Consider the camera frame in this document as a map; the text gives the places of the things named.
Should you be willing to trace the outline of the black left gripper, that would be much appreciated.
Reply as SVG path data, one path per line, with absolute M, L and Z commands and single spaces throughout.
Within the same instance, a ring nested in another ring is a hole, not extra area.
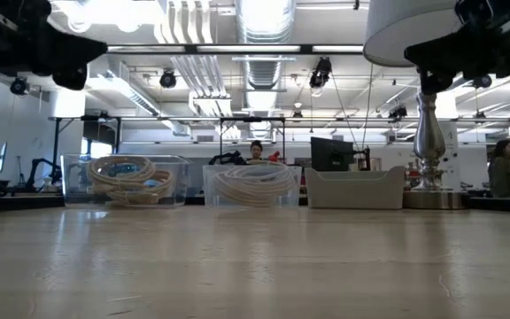
M 63 65 L 85 65 L 107 52 L 107 43 L 59 32 L 50 26 L 49 0 L 0 0 L 0 73 L 59 72 L 47 60 L 44 44 L 52 37 L 52 57 Z

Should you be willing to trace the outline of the clear plastic bin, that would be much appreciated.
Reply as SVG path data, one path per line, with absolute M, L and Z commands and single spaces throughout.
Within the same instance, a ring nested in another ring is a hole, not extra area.
M 176 155 L 63 154 L 63 197 L 68 205 L 182 206 L 191 164 Z
M 302 168 L 265 162 L 203 166 L 205 205 L 213 207 L 296 207 Z

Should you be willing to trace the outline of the black computer monitor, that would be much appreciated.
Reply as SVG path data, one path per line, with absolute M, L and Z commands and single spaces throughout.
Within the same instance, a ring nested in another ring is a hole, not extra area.
M 312 169 L 319 172 L 349 171 L 354 163 L 353 143 L 312 137 Z

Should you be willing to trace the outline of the black background gantry frame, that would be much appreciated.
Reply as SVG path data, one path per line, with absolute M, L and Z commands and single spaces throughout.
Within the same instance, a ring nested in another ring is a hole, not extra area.
M 191 122 L 218 122 L 220 129 L 223 129 L 223 123 L 225 121 L 241 121 L 244 123 L 255 123 L 255 122 L 274 122 L 278 121 L 282 124 L 282 134 L 286 131 L 285 117 L 258 117 L 258 116 L 247 116 L 247 117 L 178 117 L 178 116 L 158 116 L 158 117 L 120 117 L 120 116 L 80 116 L 80 117 L 49 117 L 49 121 L 55 123 L 54 138 L 53 138 L 53 153 L 52 153 L 52 164 L 57 163 L 58 159 L 58 147 L 59 147 L 59 136 L 60 133 L 66 129 L 73 121 L 115 121 L 116 127 L 114 129 L 114 147 L 115 152 L 119 151 L 120 143 L 122 141 L 122 125 L 125 121 L 191 121 Z

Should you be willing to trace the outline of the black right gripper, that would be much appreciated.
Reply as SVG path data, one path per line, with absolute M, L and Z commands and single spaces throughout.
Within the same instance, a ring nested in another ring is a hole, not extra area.
M 510 0 L 456 0 L 456 15 L 481 46 L 483 71 L 510 75 Z M 460 71 L 463 34 L 458 31 L 408 46 L 406 60 L 424 71 Z

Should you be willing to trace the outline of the silver table lamp white shade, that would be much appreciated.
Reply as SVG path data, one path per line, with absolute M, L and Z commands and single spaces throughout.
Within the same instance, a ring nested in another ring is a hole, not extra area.
M 405 49 L 447 35 L 457 20 L 454 0 L 369 0 L 363 55 L 369 62 L 387 67 L 417 67 L 405 58 Z M 419 90 L 418 128 L 413 152 L 420 159 L 420 182 L 403 195 L 403 207 L 460 210 L 462 193 L 442 184 L 439 169 L 446 145 L 439 126 L 437 95 Z

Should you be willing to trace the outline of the black overhead frame bar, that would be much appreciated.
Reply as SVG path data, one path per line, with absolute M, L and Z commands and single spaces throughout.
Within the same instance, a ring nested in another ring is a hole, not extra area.
M 357 44 L 118 44 L 108 47 L 111 55 L 361 55 Z

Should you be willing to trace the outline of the silver ventilation duct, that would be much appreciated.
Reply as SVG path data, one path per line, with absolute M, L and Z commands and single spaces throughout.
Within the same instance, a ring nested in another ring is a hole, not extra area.
M 285 44 L 290 40 L 296 0 L 235 0 L 235 6 L 240 43 Z M 245 105 L 252 116 L 272 115 L 283 66 L 280 56 L 249 56 L 243 62 Z

